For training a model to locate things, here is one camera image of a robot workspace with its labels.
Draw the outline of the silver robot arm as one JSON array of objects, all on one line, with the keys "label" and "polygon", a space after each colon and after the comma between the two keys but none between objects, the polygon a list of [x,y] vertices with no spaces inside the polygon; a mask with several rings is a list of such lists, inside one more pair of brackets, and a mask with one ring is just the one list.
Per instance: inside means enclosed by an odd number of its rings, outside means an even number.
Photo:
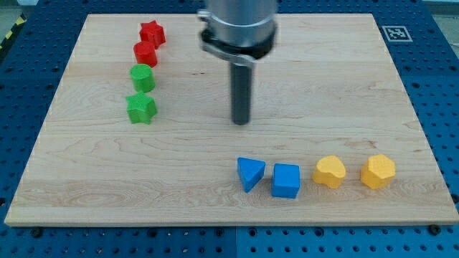
[{"label": "silver robot arm", "polygon": [[232,122],[250,121],[252,76],[257,60],[275,44],[275,0],[207,0],[197,11],[206,23],[200,32],[203,51],[229,62]]}]

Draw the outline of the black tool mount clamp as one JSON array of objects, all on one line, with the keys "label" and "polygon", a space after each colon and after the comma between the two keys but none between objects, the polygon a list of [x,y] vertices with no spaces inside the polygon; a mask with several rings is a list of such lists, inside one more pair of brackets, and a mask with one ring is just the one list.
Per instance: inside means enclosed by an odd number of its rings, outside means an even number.
[{"label": "black tool mount clamp", "polygon": [[257,59],[267,55],[275,45],[275,35],[277,24],[268,38],[250,47],[238,47],[224,43],[218,40],[209,29],[203,29],[200,32],[201,44],[203,51],[214,55],[236,65],[253,67]]}]

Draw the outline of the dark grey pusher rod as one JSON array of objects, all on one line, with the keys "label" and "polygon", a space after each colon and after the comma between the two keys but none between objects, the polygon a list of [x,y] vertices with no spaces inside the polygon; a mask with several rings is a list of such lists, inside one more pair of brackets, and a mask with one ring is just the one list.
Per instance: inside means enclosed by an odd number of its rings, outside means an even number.
[{"label": "dark grey pusher rod", "polygon": [[250,121],[252,69],[236,63],[229,65],[232,122],[245,125]]}]

